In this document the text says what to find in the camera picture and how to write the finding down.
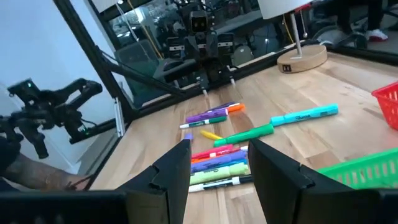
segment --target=green marker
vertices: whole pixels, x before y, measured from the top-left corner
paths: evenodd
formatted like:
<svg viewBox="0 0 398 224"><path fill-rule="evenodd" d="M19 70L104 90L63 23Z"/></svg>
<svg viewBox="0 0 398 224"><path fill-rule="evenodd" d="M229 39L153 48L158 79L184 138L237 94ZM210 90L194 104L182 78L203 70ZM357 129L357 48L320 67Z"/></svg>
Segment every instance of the green marker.
<svg viewBox="0 0 398 224"><path fill-rule="evenodd" d="M272 133L274 133L274 127L272 126L272 124L266 124L258 128L253 128L249 131L234 134L224 139L216 140L214 142L214 147L223 146L226 144L236 144L242 141L258 138L260 136L265 136Z"/></svg>
<svg viewBox="0 0 398 224"><path fill-rule="evenodd" d="M228 167L220 167L191 174L189 185L200 184L212 180L223 179L236 175L245 175L249 166L243 162Z"/></svg>
<svg viewBox="0 0 398 224"><path fill-rule="evenodd" d="M226 121L226 116L210 118L210 119L206 119L203 121L197 121L197 122L192 122L192 123L188 123L188 124L181 124L180 128L181 129L192 128L192 127L201 126L201 125L205 125L205 124L214 124L214 123L218 123L218 122L222 122L222 121Z"/></svg>

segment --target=red basket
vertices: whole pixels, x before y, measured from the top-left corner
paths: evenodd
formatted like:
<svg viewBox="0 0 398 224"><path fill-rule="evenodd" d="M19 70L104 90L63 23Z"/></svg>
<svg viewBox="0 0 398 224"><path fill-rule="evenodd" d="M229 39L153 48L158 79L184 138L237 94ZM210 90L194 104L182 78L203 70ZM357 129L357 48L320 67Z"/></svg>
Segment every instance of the red basket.
<svg viewBox="0 0 398 224"><path fill-rule="evenodd" d="M398 82L374 90L372 96L377 98L387 124L398 130Z"/></svg>

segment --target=person's hand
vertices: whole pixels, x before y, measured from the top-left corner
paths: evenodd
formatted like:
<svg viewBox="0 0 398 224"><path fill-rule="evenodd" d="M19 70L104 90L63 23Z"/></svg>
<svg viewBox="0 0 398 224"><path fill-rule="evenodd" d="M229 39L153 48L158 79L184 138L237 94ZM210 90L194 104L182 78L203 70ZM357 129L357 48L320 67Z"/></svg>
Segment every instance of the person's hand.
<svg viewBox="0 0 398 224"><path fill-rule="evenodd" d="M84 190L89 181L90 176L70 175L67 188L69 189L70 186L73 186L75 190Z"/></svg>

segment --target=white lamp shade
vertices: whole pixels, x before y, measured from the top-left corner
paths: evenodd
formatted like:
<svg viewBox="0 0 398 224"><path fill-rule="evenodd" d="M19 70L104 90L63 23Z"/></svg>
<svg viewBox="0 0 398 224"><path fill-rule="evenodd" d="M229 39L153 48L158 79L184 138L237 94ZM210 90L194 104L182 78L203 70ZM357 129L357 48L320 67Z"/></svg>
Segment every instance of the white lamp shade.
<svg viewBox="0 0 398 224"><path fill-rule="evenodd" d="M303 6L313 0L258 0L262 18L270 19Z"/></svg>

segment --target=plastic basket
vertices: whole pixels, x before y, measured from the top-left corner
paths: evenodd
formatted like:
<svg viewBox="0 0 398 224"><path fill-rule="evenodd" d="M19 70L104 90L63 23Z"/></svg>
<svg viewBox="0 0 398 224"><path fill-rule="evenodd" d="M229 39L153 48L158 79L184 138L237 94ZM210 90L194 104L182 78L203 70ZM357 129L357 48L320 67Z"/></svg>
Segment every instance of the plastic basket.
<svg viewBox="0 0 398 224"><path fill-rule="evenodd" d="M318 172L354 189L397 188L398 147L325 167Z"/></svg>
<svg viewBox="0 0 398 224"><path fill-rule="evenodd" d="M372 96L377 98L387 124L398 130L398 82L374 90Z"/></svg>

